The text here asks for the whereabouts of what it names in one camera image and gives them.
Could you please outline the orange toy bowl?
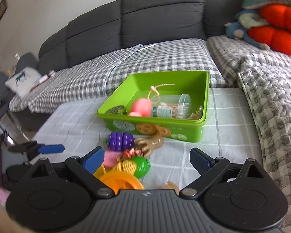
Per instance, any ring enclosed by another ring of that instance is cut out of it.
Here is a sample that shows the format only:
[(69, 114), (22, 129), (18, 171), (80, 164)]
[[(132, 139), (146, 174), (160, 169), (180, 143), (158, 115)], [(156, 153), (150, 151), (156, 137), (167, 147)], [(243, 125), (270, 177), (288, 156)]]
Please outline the orange toy bowl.
[(134, 175), (122, 171), (106, 171), (103, 165), (97, 169), (94, 176), (111, 188), (115, 194), (120, 189), (144, 189), (143, 184)]

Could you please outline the purple toy grapes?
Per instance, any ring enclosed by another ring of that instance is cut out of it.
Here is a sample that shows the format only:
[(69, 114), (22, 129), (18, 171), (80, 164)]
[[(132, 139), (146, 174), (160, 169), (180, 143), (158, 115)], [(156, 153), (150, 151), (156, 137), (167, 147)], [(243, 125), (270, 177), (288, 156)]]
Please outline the purple toy grapes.
[(124, 151), (134, 146), (134, 136), (130, 133), (113, 131), (104, 140), (107, 148), (111, 151)]

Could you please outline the yellow green toy corn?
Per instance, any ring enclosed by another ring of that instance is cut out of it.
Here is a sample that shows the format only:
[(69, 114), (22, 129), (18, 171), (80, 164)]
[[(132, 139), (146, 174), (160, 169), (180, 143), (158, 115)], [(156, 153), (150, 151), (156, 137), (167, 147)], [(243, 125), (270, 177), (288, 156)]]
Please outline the yellow green toy corn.
[(148, 159), (136, 156), (118, 162), (111, 171), (129, 173), (137, 179), (143, 178), (150, 170), (151, 164)]

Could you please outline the beige toy hand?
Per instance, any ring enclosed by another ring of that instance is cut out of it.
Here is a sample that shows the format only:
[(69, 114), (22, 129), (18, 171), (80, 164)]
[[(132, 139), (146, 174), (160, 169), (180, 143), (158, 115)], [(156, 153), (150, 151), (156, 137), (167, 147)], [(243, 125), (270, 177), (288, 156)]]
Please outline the beige toy hand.
[(163, 136), (155, 134), (148, 138), (136, 138), (134, 144), (142, 151), (143, 157), (147, 158), (154, 150), (159, 149), (164, 145), (164, 139)]

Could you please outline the light grid pattern sheet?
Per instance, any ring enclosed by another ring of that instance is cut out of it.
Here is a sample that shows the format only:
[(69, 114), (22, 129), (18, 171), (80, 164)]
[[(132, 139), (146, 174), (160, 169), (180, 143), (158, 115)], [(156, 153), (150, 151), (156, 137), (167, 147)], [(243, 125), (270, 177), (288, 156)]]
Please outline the light grid pattern sheet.
[[(105, 97), (61, 105), (35, 134), (41, 144), (62, 144), (63, 153), (50, 154), (51, 162), (63, 162), (71, 156), (84, 156), (97, 146), (105, 147), (110, 134), (104, 121), (96, 116)], [(262, 162), (256, 127), (242, 90), (212, 88), (209, 92), (207, 122), (198, 143), (165, 139), (149, 161), (150, 171), (141, 179), (146, 189), (162, 189), (167, 182), (180, 189), (199, 177), (189, 160), (190, 150), (201, 149), (211, 157), (222, 156), (232, 163), (247, 158)]]

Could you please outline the small beige dinosaur toy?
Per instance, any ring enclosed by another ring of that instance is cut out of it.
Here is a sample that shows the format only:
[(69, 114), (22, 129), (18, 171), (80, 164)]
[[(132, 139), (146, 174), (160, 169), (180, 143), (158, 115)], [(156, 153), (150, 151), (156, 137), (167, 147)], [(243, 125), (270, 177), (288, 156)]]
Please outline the small beige dinosaur toy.
[(202, 117), (203, 106), (199, 106), (199, 109), (190, 115), (188, 120), (199, 120)]

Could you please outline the white pillow teal animal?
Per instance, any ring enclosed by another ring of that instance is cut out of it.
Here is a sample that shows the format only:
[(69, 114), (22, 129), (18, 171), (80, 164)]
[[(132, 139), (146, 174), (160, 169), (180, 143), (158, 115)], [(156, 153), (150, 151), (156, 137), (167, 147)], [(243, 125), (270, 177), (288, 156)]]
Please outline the white pillow teal animal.
[(5, 86), (20, 98), (24, 98), (41, 77), (42, 75), (35, 68), (26, 67), (13, 77), (10, 77), (5, 82)]

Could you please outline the clear cotton swab jar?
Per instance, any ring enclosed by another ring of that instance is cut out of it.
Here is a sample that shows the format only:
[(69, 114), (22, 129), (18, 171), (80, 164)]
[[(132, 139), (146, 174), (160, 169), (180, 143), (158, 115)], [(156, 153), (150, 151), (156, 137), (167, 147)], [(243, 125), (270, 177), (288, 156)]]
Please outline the clear cotton swab jar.
[(152, 117), (188, 119), (191, 113), (191, 98), (188, 94), (153, 96)]

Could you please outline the green biscuit tin box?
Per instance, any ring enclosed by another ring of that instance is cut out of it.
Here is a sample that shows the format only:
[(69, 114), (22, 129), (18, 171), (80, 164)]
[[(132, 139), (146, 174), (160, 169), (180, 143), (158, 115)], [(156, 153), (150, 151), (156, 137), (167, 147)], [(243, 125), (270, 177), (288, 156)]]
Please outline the green biscuit tin box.
[(210, 75), (203, 70), (132, 74), (98, 109), (111, 131), (198, 142), (207, 119)]

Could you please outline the grey checked sofa cover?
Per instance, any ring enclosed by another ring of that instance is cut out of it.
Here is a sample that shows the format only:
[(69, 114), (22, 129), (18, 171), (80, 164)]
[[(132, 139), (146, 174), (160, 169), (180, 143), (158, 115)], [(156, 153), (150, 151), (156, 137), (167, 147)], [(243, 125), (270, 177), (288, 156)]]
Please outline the grey checked sofa cover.
[(15, 95), (9, 109), (49, 114), (62, 103), (111, 95), (131, 74), (178, 70), (204, 70), (210, 75), (210, 87), (228, 87), (207, 42), (189, 38), (139, 44), (65, 68), (25, 97)]

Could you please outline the pink ball toy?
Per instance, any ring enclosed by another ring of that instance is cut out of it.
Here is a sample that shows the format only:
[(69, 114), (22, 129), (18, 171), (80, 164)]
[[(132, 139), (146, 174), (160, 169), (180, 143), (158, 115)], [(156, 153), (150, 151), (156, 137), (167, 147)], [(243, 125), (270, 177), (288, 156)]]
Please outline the pink ball toy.
[(151, 111), (152, 111), (151, 100), (147, 98), (140, 98), (132, 104), (128, 115), (136, 117), (150, 117)]

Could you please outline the quilted grey checked blanket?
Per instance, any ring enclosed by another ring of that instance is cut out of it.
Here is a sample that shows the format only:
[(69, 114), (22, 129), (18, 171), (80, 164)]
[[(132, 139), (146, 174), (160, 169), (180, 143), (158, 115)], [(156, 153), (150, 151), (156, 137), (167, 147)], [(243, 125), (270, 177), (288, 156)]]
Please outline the quilted grey checked blanket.
[(291, 56), (224, 35), (210, 37), (207, 47), (227, 83), (246, 95), (263, 167), (288, 200), (282, 229), (291, 232)]

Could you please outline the red pumpkin cushion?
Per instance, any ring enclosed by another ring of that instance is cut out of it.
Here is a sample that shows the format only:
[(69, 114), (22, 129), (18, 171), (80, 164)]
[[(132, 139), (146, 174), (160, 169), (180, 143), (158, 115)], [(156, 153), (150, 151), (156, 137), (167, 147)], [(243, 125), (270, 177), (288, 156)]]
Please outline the red pumpkin cushion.
[(248, 35), (255, 41), (269, 45), (277, 52), (291, 56), (291, 32), (273, 26), (254, 27)]
[(259, 11), (269, 24), (291, 32), (291, 7), (281, 4), (264, 6)]

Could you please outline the blue plush monkey toy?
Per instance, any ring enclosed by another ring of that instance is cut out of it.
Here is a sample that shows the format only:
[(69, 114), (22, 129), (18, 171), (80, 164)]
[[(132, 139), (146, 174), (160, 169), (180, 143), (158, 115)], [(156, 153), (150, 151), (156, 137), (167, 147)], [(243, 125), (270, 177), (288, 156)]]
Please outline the blue plush monkey toy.
[(243, 39), (261, 50), (270, 50), (269, 45), (259, 43), (248, 35), (248, 30), (251, 28), (270, 25), (256, 10), (242, 10), (235, 15), (235, 19), (235, 22), (227, 22), (224, 25), (228, 38)]

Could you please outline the upper red pumpkin cushion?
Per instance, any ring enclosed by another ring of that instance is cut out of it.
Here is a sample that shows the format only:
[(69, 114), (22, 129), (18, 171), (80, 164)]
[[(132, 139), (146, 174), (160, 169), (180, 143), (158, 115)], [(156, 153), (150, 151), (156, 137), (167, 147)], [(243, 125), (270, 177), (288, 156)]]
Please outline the upper red pumpkin cushion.
[(291, 7), (281, 4), (264, 6), (259, 11), (269, 24), (291, 32)]

